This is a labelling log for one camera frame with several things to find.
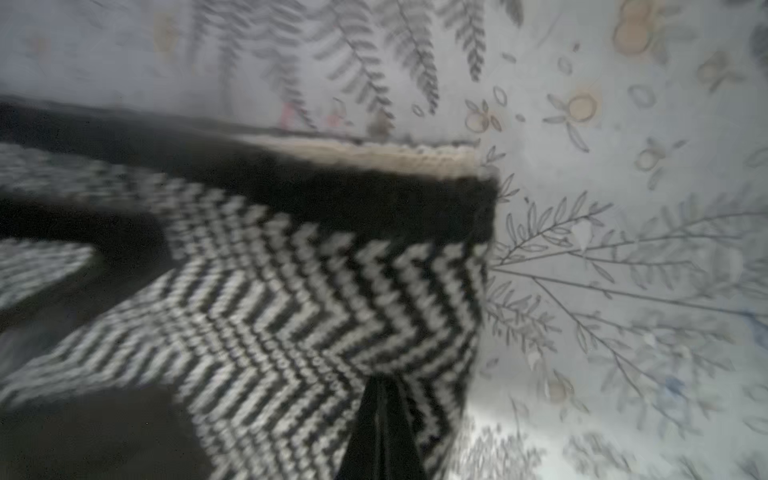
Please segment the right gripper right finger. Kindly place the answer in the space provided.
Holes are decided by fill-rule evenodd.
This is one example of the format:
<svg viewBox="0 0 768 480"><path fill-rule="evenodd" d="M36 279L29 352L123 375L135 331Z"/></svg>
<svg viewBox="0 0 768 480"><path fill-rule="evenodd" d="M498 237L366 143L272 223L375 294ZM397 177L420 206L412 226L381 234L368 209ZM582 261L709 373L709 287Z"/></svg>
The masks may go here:
<svg viewBox="0 0 768 480"><path fill-rule="evenodd" d="M426 480L395 379L371 377L336 480Z"/></svg>

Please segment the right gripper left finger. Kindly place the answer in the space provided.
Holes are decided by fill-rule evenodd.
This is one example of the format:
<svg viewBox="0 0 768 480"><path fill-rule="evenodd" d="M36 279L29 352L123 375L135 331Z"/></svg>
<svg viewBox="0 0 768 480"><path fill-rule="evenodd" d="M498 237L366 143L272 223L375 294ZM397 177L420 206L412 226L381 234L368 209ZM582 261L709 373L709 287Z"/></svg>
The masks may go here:
<svg viewBox="0 0 768 480"><path fill-rule="evenodd" d="M34 400L1 412L4 479L207 479L189 416L159 386Z"/></svg>

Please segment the black white knitted scarf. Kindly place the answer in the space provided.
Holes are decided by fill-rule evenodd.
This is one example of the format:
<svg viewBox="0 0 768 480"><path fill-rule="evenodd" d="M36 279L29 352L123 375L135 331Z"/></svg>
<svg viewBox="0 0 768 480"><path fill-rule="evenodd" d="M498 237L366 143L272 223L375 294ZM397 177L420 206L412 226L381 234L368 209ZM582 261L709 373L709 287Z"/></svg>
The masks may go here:
<svg viewBox="0 0 768 480"><path fill-rule="evenodd" d="M497 179L472 149L1 102L1 412L159 386L207 479L336 479L371 377L459 435Z"/></svg>

